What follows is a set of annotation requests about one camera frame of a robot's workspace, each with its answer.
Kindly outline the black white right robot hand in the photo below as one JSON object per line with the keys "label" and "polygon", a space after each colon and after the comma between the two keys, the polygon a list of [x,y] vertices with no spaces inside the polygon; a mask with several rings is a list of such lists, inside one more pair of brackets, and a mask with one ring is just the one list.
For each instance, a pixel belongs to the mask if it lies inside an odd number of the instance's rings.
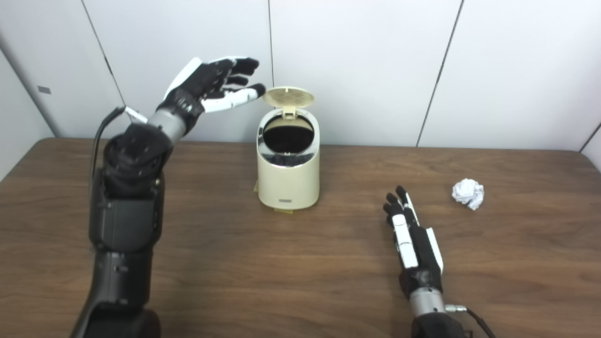
{"label": "black white right robot hand", "polygon": [[420,288],[444,292],[444,263],[433,228],[422,227],[411,197],[398,185],[385,197],[383,210],[393,231],[393,245],[400,259],[399,284],[406,299]]}

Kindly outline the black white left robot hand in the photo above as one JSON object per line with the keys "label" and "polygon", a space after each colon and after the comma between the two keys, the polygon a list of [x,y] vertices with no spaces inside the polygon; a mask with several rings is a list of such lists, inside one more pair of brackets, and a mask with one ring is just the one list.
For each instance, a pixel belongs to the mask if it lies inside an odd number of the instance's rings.
{"label": "black white left robot hand", "polygon": [[175,118],[181,139],[202,114],[230,110],[264,96],[263,84],[249,85],[258,66],[258,60],[247,56],[224,56],[210,62],[195,57],[176,75],[156,111]]}

